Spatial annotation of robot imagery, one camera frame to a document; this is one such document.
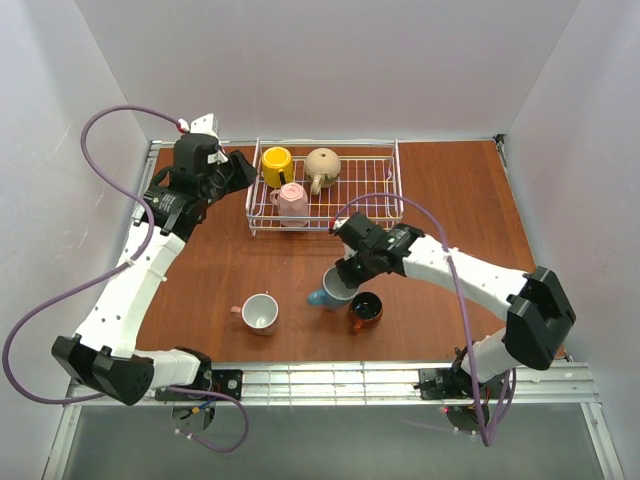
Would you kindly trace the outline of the grey mug blue handle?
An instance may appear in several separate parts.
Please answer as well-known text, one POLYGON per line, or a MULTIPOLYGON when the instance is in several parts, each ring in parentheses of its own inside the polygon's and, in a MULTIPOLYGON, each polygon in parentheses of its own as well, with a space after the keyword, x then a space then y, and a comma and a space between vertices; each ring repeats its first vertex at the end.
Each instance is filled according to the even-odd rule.
POLYGON ((337 268, 332 267, 324 273, 322 287, 307 296, 307 304, 337 310, 349 304, 358 292, 358 288, 348 288, 340 278, 337 268))

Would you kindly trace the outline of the yellow cup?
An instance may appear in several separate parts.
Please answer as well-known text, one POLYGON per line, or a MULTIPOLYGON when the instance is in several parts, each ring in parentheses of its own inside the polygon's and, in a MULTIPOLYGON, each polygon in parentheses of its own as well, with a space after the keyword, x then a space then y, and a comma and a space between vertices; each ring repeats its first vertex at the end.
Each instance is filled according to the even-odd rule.
POLYGON ((268 148, 261 157, 262 174, 266 184, 279 189, 295 180, 295 168, 291 152, 279 146, 268 148))

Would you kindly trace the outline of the pale pink tall mug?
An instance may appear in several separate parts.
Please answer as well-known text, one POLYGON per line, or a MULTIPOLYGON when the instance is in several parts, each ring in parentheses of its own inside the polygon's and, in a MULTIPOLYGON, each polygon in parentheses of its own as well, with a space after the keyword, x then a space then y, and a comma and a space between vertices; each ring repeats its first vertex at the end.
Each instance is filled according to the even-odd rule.
POLYGON ((284 227, 305 227, 309 217, 308 195, 304 187, 296 182, 272 190, 271 203, 277 208, 280 225, 284 227))

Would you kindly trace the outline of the beige round ceramic mug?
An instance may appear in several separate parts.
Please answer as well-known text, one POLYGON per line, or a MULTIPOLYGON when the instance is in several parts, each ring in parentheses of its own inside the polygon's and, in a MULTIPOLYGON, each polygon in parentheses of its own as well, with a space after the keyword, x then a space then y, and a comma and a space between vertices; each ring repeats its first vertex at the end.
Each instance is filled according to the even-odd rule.
POLYGON ((312 195, 319 195, 322 189, 333 186, 341 173, 341 159, 331 149, 316 148, 304 161, 304 172, 310 182, 312 195))

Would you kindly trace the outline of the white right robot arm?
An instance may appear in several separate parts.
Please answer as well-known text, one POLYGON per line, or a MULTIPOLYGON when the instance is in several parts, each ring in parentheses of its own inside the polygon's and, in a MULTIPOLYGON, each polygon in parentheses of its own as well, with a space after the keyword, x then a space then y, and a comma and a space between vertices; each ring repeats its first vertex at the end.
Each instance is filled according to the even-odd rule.
POLYGON ((469 341, 444 377, 442 392, 469 394, 519 366, 549 369, 576 314, 556 273, 501 267, 447 247, 422 230, 385 230, 357 214, 330 228, 344 245, 335 263, 338 284, 355 290, 381 274, 425 281, 475 303, 503 321, 497 332, 469 341))

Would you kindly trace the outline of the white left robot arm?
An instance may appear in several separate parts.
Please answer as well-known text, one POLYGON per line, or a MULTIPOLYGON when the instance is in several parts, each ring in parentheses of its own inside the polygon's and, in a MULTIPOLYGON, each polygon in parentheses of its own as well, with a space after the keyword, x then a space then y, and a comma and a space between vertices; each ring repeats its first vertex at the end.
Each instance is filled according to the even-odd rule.
POLYGON ((148 390, 205 390, 210 358, 187 347, 140 351, 144 317, 173 261, 182 253, 207 209, 224 196, 251 186, 256 169, 240 151, 224 163, 200 153, 173 152, 143 194, 120 257, 121 269, 70 337, 59 336, 52 356, 79 384, 131 406, 148 390))

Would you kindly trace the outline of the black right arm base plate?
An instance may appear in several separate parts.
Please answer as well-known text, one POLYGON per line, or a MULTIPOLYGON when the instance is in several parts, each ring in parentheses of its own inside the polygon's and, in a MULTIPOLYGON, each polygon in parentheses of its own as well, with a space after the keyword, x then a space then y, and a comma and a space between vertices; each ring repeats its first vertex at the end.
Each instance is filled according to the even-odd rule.
MULTIPOLYGON (((498 399, 504 380, 496 376, 479 384, 481 400, 498 399)), ((413 385, 423 400, 472 399, 471 377, 464 371, 454 373, 451 368, 419 369, 418 382, 413 385)))

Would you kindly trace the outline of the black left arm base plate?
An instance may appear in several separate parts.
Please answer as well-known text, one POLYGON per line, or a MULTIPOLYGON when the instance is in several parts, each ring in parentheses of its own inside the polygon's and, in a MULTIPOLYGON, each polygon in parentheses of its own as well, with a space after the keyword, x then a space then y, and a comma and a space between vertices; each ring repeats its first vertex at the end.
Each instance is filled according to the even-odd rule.
MULTIPOLYGON (((202 375, 198 383, 186 386, 189 390, 206 390, 222 393, 241 399, 244 372, 240 369, 213 369, 202 375)), ((194 393, 179 393, 168 390, 157 390, 156 401, 199 401, 208 400, 209 396, 194 393)))

